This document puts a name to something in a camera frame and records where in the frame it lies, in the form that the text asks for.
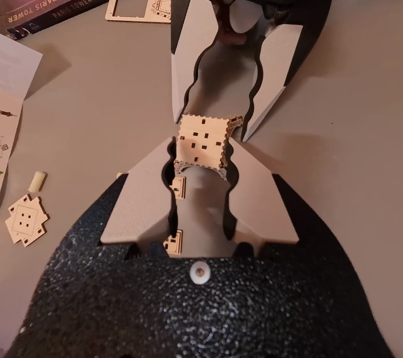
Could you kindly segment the person's right hand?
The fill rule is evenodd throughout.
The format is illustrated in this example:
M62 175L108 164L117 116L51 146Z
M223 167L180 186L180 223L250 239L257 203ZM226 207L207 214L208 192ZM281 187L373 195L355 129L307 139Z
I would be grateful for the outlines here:
M219 26L217 40L225 45L245 44L247 35L245 33L235 32L230 24L229 5L221 1L214 1L213 9Z

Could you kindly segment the wooden tower base model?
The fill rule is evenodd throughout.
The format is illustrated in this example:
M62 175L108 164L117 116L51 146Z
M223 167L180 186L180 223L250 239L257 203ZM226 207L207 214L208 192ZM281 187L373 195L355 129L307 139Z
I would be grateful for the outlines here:
M243 116L238 114L225 118L183 114L176 142L176 176L191 166L201 166L226 180L226 144L234 129L242 125Z

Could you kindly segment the small pale wax stick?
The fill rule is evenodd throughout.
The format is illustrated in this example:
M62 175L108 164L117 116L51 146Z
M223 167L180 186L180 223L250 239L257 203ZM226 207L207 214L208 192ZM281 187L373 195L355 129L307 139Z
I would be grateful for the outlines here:
M43 187L43 183L44 183L46 177L47 177L46 172L36 171L34 176L33 176L32 181L30 183L30 186L28 188L28 192L30 192L30 193L39 192Z

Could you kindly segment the paper instruction sheet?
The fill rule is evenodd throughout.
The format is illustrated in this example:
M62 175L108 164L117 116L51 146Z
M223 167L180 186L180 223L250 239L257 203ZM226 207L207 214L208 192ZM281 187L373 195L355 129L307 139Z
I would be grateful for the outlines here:
M3 186L23 101L43 55L0 36L0 186Z

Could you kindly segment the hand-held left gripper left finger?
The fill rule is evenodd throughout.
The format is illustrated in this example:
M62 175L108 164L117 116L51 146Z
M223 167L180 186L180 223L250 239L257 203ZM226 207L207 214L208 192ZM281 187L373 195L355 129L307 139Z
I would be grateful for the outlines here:
M172 185L176 138L169 137L136 164L100 237L102 244L135 243L142 252L177 233L177 204Z

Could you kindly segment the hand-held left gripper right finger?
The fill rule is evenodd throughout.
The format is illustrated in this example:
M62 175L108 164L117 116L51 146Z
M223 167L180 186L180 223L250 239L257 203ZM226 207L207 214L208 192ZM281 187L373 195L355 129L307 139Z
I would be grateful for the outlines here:
M226 159L226 238L249 243L255 255L267 243L297 244L298 234L272 172L233 138L228 140Z

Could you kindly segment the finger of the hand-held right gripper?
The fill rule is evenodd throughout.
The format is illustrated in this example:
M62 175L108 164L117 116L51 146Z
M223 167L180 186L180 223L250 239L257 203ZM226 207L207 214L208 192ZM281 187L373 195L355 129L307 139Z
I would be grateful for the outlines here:
M241 141L246 142L285 89L286 78L302 32L299 24L270 24L256 56L255 83L249 94Z
M190 89L198 80L201 58L215 43L219 24L210 0L190 0L179 36L171 57L172 109L177 124L184 113Z

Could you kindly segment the wooden four-square connector frame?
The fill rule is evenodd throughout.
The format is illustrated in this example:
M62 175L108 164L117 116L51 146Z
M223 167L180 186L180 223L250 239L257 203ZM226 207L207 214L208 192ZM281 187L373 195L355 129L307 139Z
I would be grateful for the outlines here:
M178 228L176 201L184 198L186 179L176 176L168 189L161 175L129 172L119 174L122 189L102 234L105 244L134 243L142 252L162 244L168 254L180 254L182 230Z

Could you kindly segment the wooden cross-shaped plate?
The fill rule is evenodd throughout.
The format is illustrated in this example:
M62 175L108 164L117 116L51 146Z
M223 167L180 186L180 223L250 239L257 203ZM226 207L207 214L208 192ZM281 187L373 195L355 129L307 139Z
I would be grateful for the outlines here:
M50 218L46 213L40 197L32 198L30 194L13 203L5 220L8 232L14 244L22 242L26 247L46 233L44 223Z

